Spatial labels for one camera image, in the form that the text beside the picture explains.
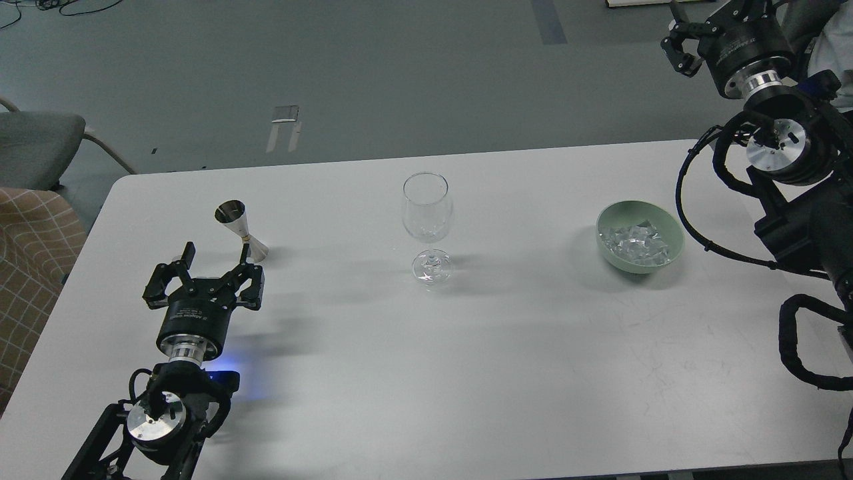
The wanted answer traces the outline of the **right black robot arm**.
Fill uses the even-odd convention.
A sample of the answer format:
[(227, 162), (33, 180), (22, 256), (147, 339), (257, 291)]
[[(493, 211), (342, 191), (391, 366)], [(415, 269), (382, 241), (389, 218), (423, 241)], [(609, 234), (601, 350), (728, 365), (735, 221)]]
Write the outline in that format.
[[(802, 364), (797, 312), (834, 320), (851, 341), (851, 2), (728, 1), (699, 22), (679, 2), (669, 6), (673, 20), (661, 47), (674, 70), (691, 78), (707, 65), (720, 95), (744, 100), (742, 112), (688, 152), (676, 180), (680, 222), (722, 257), (831, 281), (841, 308), (805, 294), (781, 304), (780, 358), (809, 385), (850, 391), (850, 377)], [(716, 176), (762, 205), (754, 231), (770, 261), (713, 243), (686, 218), (683, 181), (707, 145)]]

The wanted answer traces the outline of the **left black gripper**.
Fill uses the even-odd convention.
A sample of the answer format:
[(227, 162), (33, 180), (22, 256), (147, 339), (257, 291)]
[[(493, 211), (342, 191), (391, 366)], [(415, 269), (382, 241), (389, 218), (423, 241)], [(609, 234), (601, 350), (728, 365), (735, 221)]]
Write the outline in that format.
[[(219, 279), (190, 276), (193, 242), (186, 242), (178, 259), (156, 265), (141, 298), (151, 310), (167, 307), (156, 340), (159, 351), (170, 355), (177, 344), (193, 340), (205, 342), (204, 359), (222, 355), (234, 309), (257, 312), (262, 306), (264, 269), (250, 260), (250, 252), (249, 243), (244, 243), (237, 265)], [(167, 295), (175, 277), (181, 286)]]

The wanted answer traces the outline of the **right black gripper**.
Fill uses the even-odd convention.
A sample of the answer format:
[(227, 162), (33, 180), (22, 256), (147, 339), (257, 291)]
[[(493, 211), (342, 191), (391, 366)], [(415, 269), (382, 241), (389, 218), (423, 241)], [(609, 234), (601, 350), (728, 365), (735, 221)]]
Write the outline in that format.
[[(786, 78), (792, 72), (795, 54), (776, 19), (779, 6), (780, 1), (727, 1), (696, 23), (679, 1), (670, 1), (673, 21), (660, 46), (677, 73), (692, 78), (704, 63), (722, 97), (749, 97), (746, 78), (767, 71)], [(700, 41), (699, 57), (684, 50), (687, 40)]]

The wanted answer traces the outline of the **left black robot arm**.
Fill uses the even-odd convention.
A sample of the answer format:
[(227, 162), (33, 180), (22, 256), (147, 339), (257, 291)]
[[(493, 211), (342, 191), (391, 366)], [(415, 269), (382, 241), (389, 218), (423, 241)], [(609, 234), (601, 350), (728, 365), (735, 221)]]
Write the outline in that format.
[(179, 258), (156, 265), (143, 291), (147, 307), (165, 310), (156, 345), (167, 360), (131, 374), (129, 397), (105, 407), (63, 478), (125, 479), (136, 452), (165, 467), (165, 479), (194, 475), (241, 383), (237, 371), (204, 364), (223, 354), (235, 309), (260, 309), (265, 283), (248, 239), (237, 265), (221, 277), (193, 277), (194, 257), (188, 242)]

